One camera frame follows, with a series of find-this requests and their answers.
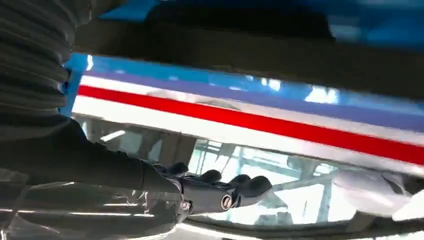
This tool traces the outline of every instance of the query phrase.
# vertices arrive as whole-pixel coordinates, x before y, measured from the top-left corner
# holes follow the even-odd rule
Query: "white object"
[[[334,187],[357,211],[391,218],[411,201],[402,179],[393,174],[364,170],[341,171],[332,180]]]

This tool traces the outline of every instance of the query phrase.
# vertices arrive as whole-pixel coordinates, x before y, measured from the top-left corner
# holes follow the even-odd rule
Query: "robotic hand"
[[[181,207],[189,210],[190,215],[222,213],[231,208],[254,205],[272,191],[270,181],[264,176],[252,179],[241,174],[224,183],[217,170],[196,176],[187,175],[188,168],[181,163],[168,168],[158,164],[154,167],[180,190]]]

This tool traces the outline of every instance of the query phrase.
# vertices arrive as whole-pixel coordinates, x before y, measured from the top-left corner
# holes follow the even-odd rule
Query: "blue panel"
[[[60,114],[70,117],[72,115],[72,107],[77,97],[78,87],[80,86],[81,77],[87,69],[86,54],[74,54],[72,58],[65,64],[65,68],[70,70],[68,83],[63,86],[63,93],[66,96],[67,104],[59,109]]]
[[[75,54],[77,59],[85,55]],[[292,83],[249,75],[226,74],[149,62],[92,57],[85,73],[161,89],[233,99],[260,106],[316,114],[378,126],[424,132],[423,103]]]

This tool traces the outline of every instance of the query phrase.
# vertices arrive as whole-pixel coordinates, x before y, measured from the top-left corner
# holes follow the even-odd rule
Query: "red stripe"
[[[79,95],[174,113],[424,165],[424,147],[213,106],[80,86]]]

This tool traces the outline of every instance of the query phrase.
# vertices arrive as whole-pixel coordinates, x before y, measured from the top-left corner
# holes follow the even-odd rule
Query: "white stripe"
[[[103,118],[110,122],[148,126],[211,139],[221,143],[234,143],[273,149],[292,154],[424,177],[424,166],[421,165],[418,166],[412,163],[296,138],[92,97],[77,96],[73,112]]]
[[[159,98],[174,99],[186,103],[218,103],[221,106],[233,106],[243,113],[288,120],[297,123],[320,126],[361,135],[374,136],[382,139],[424,146],[424,133],[401,130],[398,128],[371,125],[315,114],[308,114],[279,108],[259,106],[235,100],[201,96],[191,93],[166,90],[156,87],[121,82],[93,76],[83,76],[81,85],[95,88],[115,90],[125,93],[149,95]]]

